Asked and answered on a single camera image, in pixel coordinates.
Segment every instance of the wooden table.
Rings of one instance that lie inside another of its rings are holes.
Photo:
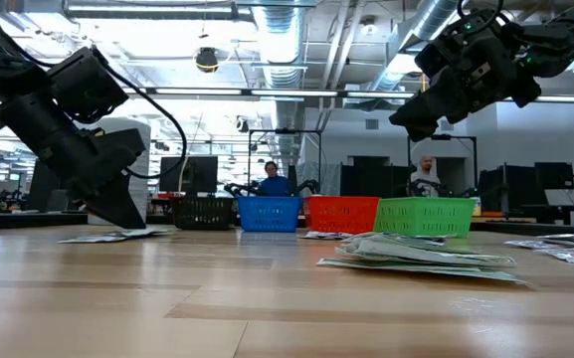
[[[0,231],[0,357],[574,358],[574,265],[471,233],[537,289],[317,268],[336,243],[175,232],[57,244],[108,228]]]

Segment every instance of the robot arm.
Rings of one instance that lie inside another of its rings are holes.
[[[105,134],[74,124],[94,123],[128,99],[101,61],[94,49],[80,49],[45,72],[0,28],[0,129],[10,127],[71,199],[124,228],[144,228],[123,174],[145,150],[138,130]]]
[[[415,63],[431,86],[391,123],[418,141],[435,132],[442,116],[454,124],[509,96],[524,107],[541,94],[534,77],[558,76],[574,61],[574,8],[536,26],[500,26],[495,19],[492,10],[472,11],[428,44]]]

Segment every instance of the red basket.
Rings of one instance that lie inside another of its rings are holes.
[[[379,198],[312,196],[304,205],[306,225],[326,233],[372,232],[378,204]]]

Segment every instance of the person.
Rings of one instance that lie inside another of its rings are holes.
[[[411,195],[424,197],[438,197],[441,181],[436,174],[432,173],[435,158],[423,156],[419,163],[420,169],[411,174]]]
[[[265,164],[267,179],[260,183],[260,191],[267,196],[288,196],[290,189],[288,179],[278,175],[278,164],[273,161]]]

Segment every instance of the basket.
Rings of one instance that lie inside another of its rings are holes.
[[[457,235],[470,230],[475,200],[460,198],[382,199],[376,232],[403,235]]]
[[[229,230],[233,198],[170,198],[174,225],[183,230]]]
[[[304,205],[313,231],[361,234],[373,231],[379,198],[312,196]]]
[[[241,226],[248,232],[293,233],[300,202],[299,197],[239,197]]]

